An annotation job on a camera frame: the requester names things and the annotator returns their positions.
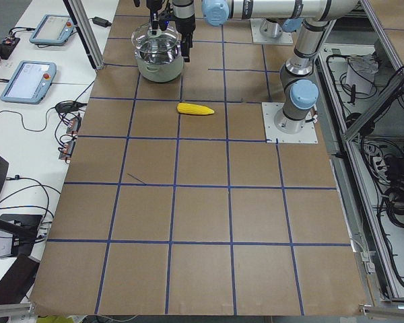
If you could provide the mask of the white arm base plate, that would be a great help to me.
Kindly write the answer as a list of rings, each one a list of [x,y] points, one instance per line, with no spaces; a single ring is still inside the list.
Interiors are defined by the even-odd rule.
[[[282,102],[263,102],[263,122],[268,143],[317,144],[314,121],[308,112],[305,119],[294,121],[283,114]]]
[[[293,45],[292,33],[283,30],[285,19],[252,18],[250,20],[252,42],[277,46]]]

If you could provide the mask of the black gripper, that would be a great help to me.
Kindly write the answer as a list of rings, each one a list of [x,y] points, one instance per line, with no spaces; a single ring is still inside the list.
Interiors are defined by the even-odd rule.
[[[167,28],[167,20],[171,15],[169,2],[165,0],[146,0],[145,6],[149,9],[151,34],[157,34],[157,22],[159,22],[159,28],[165,30]]]
[[[190,62],[193,47],[193,32],[196,28],[195,6],[193,0],[172,0],[172,14],[177,31],[182,34],[180,41],[181,56],[184,62]]]

